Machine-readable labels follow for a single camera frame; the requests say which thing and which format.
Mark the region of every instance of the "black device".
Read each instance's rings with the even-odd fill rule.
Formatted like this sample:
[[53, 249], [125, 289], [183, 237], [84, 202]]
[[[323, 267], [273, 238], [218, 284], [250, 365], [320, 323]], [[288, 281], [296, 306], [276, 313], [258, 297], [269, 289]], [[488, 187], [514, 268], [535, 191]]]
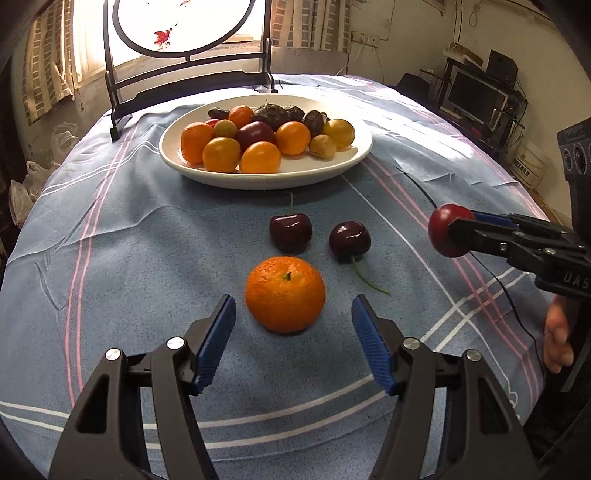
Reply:
[[558, 132], [564, 178], [570, 186], [573, 228], [591, 242], [591, 118]]
[[517, 81], [518, 70], [517, 64], [513, 59], [495, 50], [491, 50], [491, 54], [488, 57], [488, 65], [486, 66], [488, 75], [497, 79], [506, 88], [513, 89]]
[[447, 101], [493, 131], [508, 95], [465, 72], [457, 72]]

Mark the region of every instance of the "power outlet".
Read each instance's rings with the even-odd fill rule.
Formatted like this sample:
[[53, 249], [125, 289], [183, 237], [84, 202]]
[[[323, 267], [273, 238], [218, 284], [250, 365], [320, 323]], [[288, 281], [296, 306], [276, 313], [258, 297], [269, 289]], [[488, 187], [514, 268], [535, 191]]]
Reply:
[[377, 47], [379, 44], [379, 36], [369, 32], [362, 32], [353, 30], [351, 32], [351, 40], [357, 43], [369, 45], [370, 47]]

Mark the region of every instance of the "red flower painting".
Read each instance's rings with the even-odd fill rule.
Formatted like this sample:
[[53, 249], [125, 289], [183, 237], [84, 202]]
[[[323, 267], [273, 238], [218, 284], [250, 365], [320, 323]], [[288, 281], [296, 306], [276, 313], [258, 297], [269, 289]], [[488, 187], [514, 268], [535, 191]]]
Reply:
[[162, 47], [163, 44], [168, 41], [171, 32], [172, 30], [167, 30], [166, 32], [158, 30], [157, 32], [154, 32], [154, 35], [156, 35], [156, 41], [154, 43], [157, 46]]

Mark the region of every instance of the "tangerine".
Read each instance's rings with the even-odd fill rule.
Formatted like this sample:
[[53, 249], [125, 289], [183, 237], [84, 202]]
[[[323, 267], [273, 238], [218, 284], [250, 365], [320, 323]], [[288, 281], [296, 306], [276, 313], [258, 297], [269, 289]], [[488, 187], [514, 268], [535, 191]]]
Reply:
[[252, 116], [255, 113], [252, 111], [252, 108], [246, 105], [239, 105], [235, 106], [232, 110], [230, 110], [230, 115], [228, 115], [228, 120], [236, 125], [236, 128], [240, 130], [244, 125], [248, 125], [252, 122]]
[[271, 142], [256, 142], [242, 154], [242, 173], [277, 173], [281, 166], [281, 152]]
[[310, 143], [310, 130], [301, 122], [287, 122], [275, 134], [277, 146], [285, 155], [299, 155]]
[[272, 257], [257, 265], [246, 282], [246, 306], [273, 332], [293, 333], [312, 325], [326, 292], [318, 270], [297, 257]]
[[203, 149], [203, 165], [209, 171], [232, 173], [240, 163], [240, 143], [233, 138], [217, 137]]
[[203, 148], [213, 138], [213, 128], [203, 122], [188, 124], [181, 134], [181, 153], [186, 162], [203, 163]]

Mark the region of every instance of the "table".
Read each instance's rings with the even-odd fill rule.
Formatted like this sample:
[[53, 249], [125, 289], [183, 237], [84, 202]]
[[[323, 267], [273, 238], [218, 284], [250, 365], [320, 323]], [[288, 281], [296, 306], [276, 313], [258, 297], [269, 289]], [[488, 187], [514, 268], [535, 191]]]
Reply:
[[[321, 272], [327, 302], [313, 327], [283, 337], [248, 313], [248, 272], [277, 255], [268, 221], [286, 192], [237, 192], [195, 183], [158, 153], [167, 125], [216, 99], [257, 95], [221, 90], [134, 114], [112, 143], [105, 114], [51, 177], [11, 255], [0, 293], [0, 415], [21, 449], [47, 474], [72, 404], [98, 359], [113, 347], [154, 349], [208, 316], [224, 293], [236, 326], [196, 417], [223, 479], [366, 478], [395, 407], [372, 381], [350, 321], [364, 293], [377, 314], [437, 351], [480, 350], [521, 421], [543, 388], [533, 340], [549, 295], [501, 259], [451, 260], [429, 243], [430, 202], [544, 218], [525, 190], [457, 130], [395, 90], [360, 77], [277, 76], [280, 93], [338, 101], [371, 127], [368, 158], [344, 175], [294, 189], [314, 236], [302, 258]], [[373, 237], [360, 263], [393, 292], [367, 287], [330, 255], [344, 220]], [[151, 400], [144, 429], [153, 471], [163, 464]], [[444, 398], [438, 396], [425, 472], [436, 464]]]

